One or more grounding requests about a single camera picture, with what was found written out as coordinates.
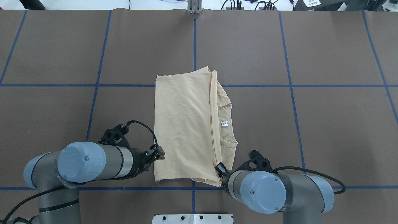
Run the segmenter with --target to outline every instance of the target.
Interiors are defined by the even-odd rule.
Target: blue tape line
[[[193,20],[193,70],[196,71],[196,19]]]
[[[190,191],[191,187],[80,187],[81,191]]]
[[[398,189],[397,185],[381,185],[381,186],[372,186],[372,185],[365,185],[365,186],[346,186],[346,189]],[[338,190],[341,189],[340,186],[332,186],[332,189]]]
[[[96,84],[0,84],[4,87],[96,87]],[[290,87],[289,84],[222,84],[222,87]],[[293,84],[293,87],[358,87],[372,88],[385,85],[342,85],[342,84]],[[398,85],[387,85],[388,87],[398,87]],[[98,84],[98,87],[155,87],[155,84]]]
[[[384,85],[336,85],[336,84],[331,84],[331,85],[323,85],[323,84],[293,84],[293,87],[384,87]]]
[[[192,181],[192,214],[196,214],[196,183]]]
[[[98,86],[100,83],[100,78],[101,78],[101,70],[102,70],[102,63],[103,63],[103,56],[105,54],[105,47],[106,47],[106,40],[108,37],[108,31],[109,31],[109,24],[111,22],[111,15],[112,15],[112,10],[109,10],[109,16],[108,16],[108,23],[106,25],[106,31],[105,31],[105,38],[103,40],[103,47],[102,47],[102,53],[101,53],[101,60],[99,61],[99,68],[98,68],[98,76],[97,76],[97,82],[96,82],[96,89],[94,91],[94,97],[93,97],[93,104],[91,105],[91,111],[90,111],[90,119],[88,121],[88,127],[87,127],[87,134],[86,134],[86,141],[88,141],[88,137],[90,136],[90,130],[91,130],[91,123],[93,120],[93,112],[94,112],[94,106],[96,104],[97,100],[97,92],[98,92]]]
[[[366,16],[365,16],[365,11],[364,11],[364,10],[362,10],[362,16],[363,16],[363,21],[364,21],[364,23],[365,23],[366,32],[367,32],[367,34],[368,34],[369,42],[370,42],[370,44],[371,44],[373,54],[375,55],[377,67],[378,67],[378,70],[379,70],[379,72],[380,72],[381,79],[383,80],[384,87],[386,88],[386,92],[387,92],[388,100],[390,101],[390,105],[391,105],[391,108],[392,108],[392,112],[394,113],[395,122],[396,122],[397,125],[398,125],[398,116],[397,116],[397,112],[395,111],[395,107],[394,107],[394,104],[393,104],[393,102],[392,102],[392,98],[391,98],[391,95],[390,95],[390,91],[388,90],[388,86],[387,86],[387,82],[386,82],[386,79],[385,79],[384,74],[383,74],[383,70],[381,69],[380,62],[379,62],[379,60],[378,60],[375,47],[373,46],[373,41],[372,41],[371,34],[370,34],[370,32],[369,32],[368,23],[367,23],[367,21],[366,21]]]
[[[193,187],[80,187],[80,191],[191,191]],[[201,191],[222,191],[221,187],[195,187]],[[341,189],[340,186],[332,186],[332,189]],[[364,185],[346,186],[346,189],[398,189],[398,185]],[[0,187],[0,191],[35,191],[30,187]]]
[[[299,120],[297,118],[297,110],[296,110],[296,102],[294,98],[294,92],[293,92],[293,85],[292,85],[292,78],[290,76],[290,67],[289,67],[289,60],[287,58],[287,50],[286,50],[286,42],[285,42],[285,34],[283,32],[283,23],[282,23],[282,14],[281,11],[279,12],[279,23],[281,25],[281,33],[282,33],[282,42],[283,42],[283,50],[285,52],[285,61],[286,61],[286,68],[287,68],[287,77],[289,79],[289,87],[290,87],[290,95],[292,98],[292,104],[293,104],[293,113],[295,115],[295,122],[296,122],[296,131],[297,131],[297,136],[299,137],[298,142],[300,145],[300,153],[301,153],[301,165],[305,169],[305,161],[304,161],[304,153],[302,151],[302,142],[301,142],[301,135],[300,135],[300,127],[299,127]]]
[[[290,87],[290,85],[286,84],[230,84],[230,85],[221,85],[222,87]]]
[[[196,19],[193,20],[193,70],[196,71]],[[196,213],[196,183],[192,181],[192,214]]]
[[[99,84],[99,87],[155,87],[155,84]]]
[[[197,191],[223,191],[223,187],[196,187]]]
[[[9,87],[95,87],[95,84],[1,84]]]
[[[8,67],[8,64],[10,63],[11,55],[12,55],[12,52],[14,51],[15,44],[17,43],[18,37],[20,36],[22,25],[23,25],[23,22],[25,21],[25,18],[26,18],[26,14],[27,14],[27,10],[25,10],[25,13],[23,14],[20,27],[18,29],[17,35],[15,36],[14,43],[12,44],[10,54],[8,55],[6,65],[4,66],[4,70],[3,70],[3,73],[2,73],[1,78],[0,78],[0,84],[3,82],[4,76],[6,75],[7,67]]]

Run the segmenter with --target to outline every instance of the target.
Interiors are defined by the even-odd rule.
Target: black cable
[[[256,7],[254,8],[254,11],[257,9],[257,6],[258,6],[260,3],[264,3],[264,8],[265,8],[265,5],[267,4],[265,1],[259,1],[259,2],[257,3]]]
[[[295,10],[295,2],[293,0],[289,0],[292,3],[293,11]]]
[[[263,10],[268,10],[268,7],[271,8],[271,4],[272,4],[272,2],[271,2],[271,0],[269,0],[269,2],[267,3],[267,5],[264,7]]]
[[[222,7],[221,7],[220,10],[222,10],[222,8],[224,7],[224,5],[225,5],[225,3],[226,3],[227,1],[228,1],[228,0],[225,0],[224,4],[222,4]]]
[[[240,0],[239,5],[237,6],[237,10],[242,10],[242,0]]]
[[[21,217],[15,218],[14,223],[15,222],[23,222],[23,223],[26,223],[26,224],[32,224],[29,220],[26,220],[26,219],[21,218]]]
[[[41,192],[41,193],[35,194],[35,195],[33,195],[33,196],[30,196],[29,198],[27,198],[27,199],[21,201],[19,204],[17,204],[17,205],[6,215],[6,217],[2,220],[2,224],[6,224],[7,221],[8,221],[8,219],[11,217],[11,215],[12,215],[19,207],[21,207],[23,204],[25,204],[26,202],[28,202],[28,201],[30,201],[30,200],[32,200],[32,199],[34,199],[34,198],[40,197],[41,195],[45,195],[45,194],[51,193],[51,192],[53,192],[53,191],[58,191],[58,190],[61,190],[61,189],[65,189],[65,187],[62,186],[62,187],[57,187],[57,188],[54,188],[54,189],[51,189],[51,190],[43,191],[43,192]]]
[[[300,171],[304,171],[304,172],[308,172],[308,173],[313,173],[313,174],[316,174],[316,175],[321,176],[321,177],[325,177],[325,178],[327,178],[327,179],[329,179],[331,181],[334,181],[334,182],[338,183],[339,185],[341,185],[341,190],[333,192],[335,195],[342,194],[342,193],[345,192],[345,185],[343,184],[343,182],[337,180],[334,177],[331,177],[331,176],[326,175],[324,173],[320,173],[320,172],[315,171],[315,170],[304,169],[304,168],[301,168],[301,167],[291,167],[291,166],[289,166],[289,167],[278,167],[278,168],[274,169],[272,172],[273,173],[277,173],[277,171],[284,170],[284,169],[300,170]]]
[[[155,133],[152,131],[152,129],[150,127],[148,127],[146,124],[144,124],[144,123],[142,123],[142,122],[140,122],[138,120],[131,120],[131,121],[127,122],[126,124],[130,125],[132,123],[140,124],[140,125],[144,126],[146,129],[148,129],[151,132],[151,134],[153,136],[153,139],[155,140],[155,152],[153,152],[152,158],[151,158],[150,162],[148,163],[148,165],[146,165],[141,171],[139,171],[137,173],[134,173],[134,174],[132,174],[130,176],[124,176],[124,177],[118,177],[118,178],[110,178],[110,179],[107,179],[107,180],[116,181],[116,180],[125,180],[125,179],[136,177],[138,174],[141,174],[142,172],[147,170],[153,164],[153,162],[155,162],[156,154],[157,154],[157,152],[159,152],[158,140],[156,139]]]

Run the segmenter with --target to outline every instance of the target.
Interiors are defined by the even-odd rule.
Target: brown table surface
[[[0,10],[0,217],[35,194],[25,164],[128,120],[153,127],[157,75],[209,66],[230,97],[234,167],[259,150],[347,185],[324,223],[398,219],[398,26],[392,12]],[[147,149],[151,135],[131,127]],[[222,190],[153,171],[81,188],[84,223],[230,213],[282,223]],[[37,214],[37,200],[13,217]]]

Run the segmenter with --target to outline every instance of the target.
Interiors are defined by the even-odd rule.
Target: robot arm
[[[269,160],[262,157],[258,151],[252,151],[249,157],[250,160],[236,170],[226,170],[222,163],[215,167],[224,191],[256,212],[283,212],[284,224],[320,224],[321,214],[332,209],[334,194],[343,193],[345,190],[341,181],[316,171],[306,170],[336,181],[343,189],[333,192],[330,184],[321,177],[288,175],[280,171],[305,170],[299,167],[281,167],[273,170]]]
[[[147,171],[164,152],[155,144],[149,151],[131,148],[125,134],[130,121],[105,131],[99,144],[75,142],[62,151],[38,156],[26,165],[23,175],[27,185],[45,193],[39,197],[39,215],[30,219],[33,224],[80,224],[78,186],[95,180],[119,180]],[[5,223],[16,223],[6,217]]]

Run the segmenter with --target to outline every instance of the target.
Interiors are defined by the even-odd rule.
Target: beige t-shirt
[[[232,169],[235,140],[232,104],[217,81],[217,71],[156,78],[154,132],[165,154],[154,163],[155,181],[189,178],[221,186],[214,167]]]

